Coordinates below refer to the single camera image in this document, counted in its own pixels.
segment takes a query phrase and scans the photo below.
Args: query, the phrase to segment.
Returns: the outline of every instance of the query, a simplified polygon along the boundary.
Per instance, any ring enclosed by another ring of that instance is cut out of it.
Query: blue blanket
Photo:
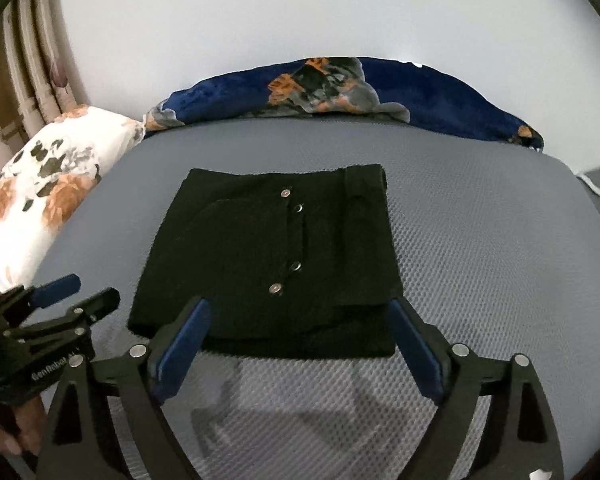
[[[339,112],[541,150],[542,137],[469,85],[411,62],[314,57],[205,79],[146,116],[148,132],[199,121]]]

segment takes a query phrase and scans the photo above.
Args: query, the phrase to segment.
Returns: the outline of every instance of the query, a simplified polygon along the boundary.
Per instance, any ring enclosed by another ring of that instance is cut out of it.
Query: finger
[[[46,412],[42,399],[35,397],[13,411],[16,423],[20,428],[18,442],[24,449],[38,454],[46,424]]]
[[[0,428],[0,453],[5,452],[20,455],[22,448],[12,435]]]

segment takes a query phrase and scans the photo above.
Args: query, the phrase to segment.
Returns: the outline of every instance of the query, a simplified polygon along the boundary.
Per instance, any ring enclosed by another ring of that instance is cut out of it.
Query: gray cushion
[[[387,174],[406,297],[449,341],[493,358],[531,357],[570,478],[600,446],[600,217],[549,156],[371,121],[181,128],[120,160],[59,234],[35,281],[75,272],[79,298],[115,286],[122,305],[93,339],[98,357],[120,354],[138,340],[125,327],[136,283],[190,168],[264,173],[374,162]],[[112,406],[125,455],[143,478],[120,405]],[[487,406],[479,405],[453,478],[467,471]],[[205,479],[393,479],[434,406],[400,355],[276,362],[200,354],[164,412]]]

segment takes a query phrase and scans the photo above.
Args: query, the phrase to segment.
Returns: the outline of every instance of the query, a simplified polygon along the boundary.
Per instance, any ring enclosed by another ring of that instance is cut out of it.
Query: metal screw
[[[469,355],[469,348],[462,343],[457,343],[451,347],[451,351],[458,357],[467,357]]]
[[[74,355],[69,359],[69,366],[71,368],[77,368],[82,364],[83,361],[84,357],[82,357],[81,354]]]
[[[523,354],[516,355],[513,360],[520,366],[529,366],[529,363],[531,362],[529,361],[529,358]]]
[[[142,357],[144,354],[146,354],[146,346],[144,345],[135,345],[129,350],[131,357]]]

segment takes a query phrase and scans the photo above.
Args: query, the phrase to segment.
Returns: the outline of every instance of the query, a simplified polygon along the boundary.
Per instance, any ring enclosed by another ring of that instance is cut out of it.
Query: floral pillow
[[[40,130],[0,173],[0,291],[29,285],[87,193],[144,137],[142,123],[81,105]]]

